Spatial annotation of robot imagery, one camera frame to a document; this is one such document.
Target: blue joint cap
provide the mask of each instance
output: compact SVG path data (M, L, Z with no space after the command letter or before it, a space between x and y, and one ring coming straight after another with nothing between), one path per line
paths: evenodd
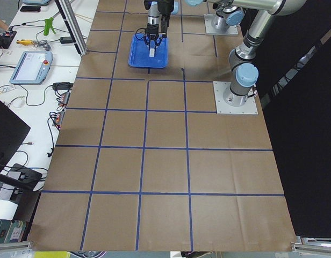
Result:
M204 0L185 0L186 4L190 6L197 6L201 4Z
M251 63L243 63L237 68L236 80L241 86L249 88L256 83L257 79L258 70Z
M171 12L172 15L176 15L178 13L178 2L174 2L174 11Z
M239 10L239 11L233 12L231 15L229 15L229 17L226 19L225 22L229 26L234 26L234 25L241 23L243 18L244 18L244 12Z

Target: yellow object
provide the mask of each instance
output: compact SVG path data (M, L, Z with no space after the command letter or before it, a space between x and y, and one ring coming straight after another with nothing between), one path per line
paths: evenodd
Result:
M34 258L70 258L69 252L35 252Z
M17 40L17 44L22 44L24 46L34 45L34 41L31 39L23 39L23 40Z

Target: black panel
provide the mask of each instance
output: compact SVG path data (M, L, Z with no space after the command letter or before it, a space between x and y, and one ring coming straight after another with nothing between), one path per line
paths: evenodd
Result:
M264 114L296 234L331 238L331 38Z
M0 101L0 164L8 163L29 131L30 127Z
M278 16L257 50L258 93L263 97L331 28L331 0L307 0L296 13Z

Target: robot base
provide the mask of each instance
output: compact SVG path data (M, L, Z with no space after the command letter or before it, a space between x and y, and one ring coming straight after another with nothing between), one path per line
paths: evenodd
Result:
M230 26L226 31L217 30L212 26L212 20L216 17L213 15L204 15L205 28L207 35L224 35L224 36L238 36L239 32L236 26Z
M230 82L213 82L217 114L258 114L254 97L248 98L243 106L234 107L227 104L223 98L223 93L228 87L230 87Z

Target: green object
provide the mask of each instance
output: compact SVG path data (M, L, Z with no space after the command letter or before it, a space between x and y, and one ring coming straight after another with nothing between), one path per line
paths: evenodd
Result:
M53 33L56 34L56 32L54 31L52 23L53 23L53 18L52 17L50 19L45 19L44 36L48 36L49 29L51 29L53 31Z

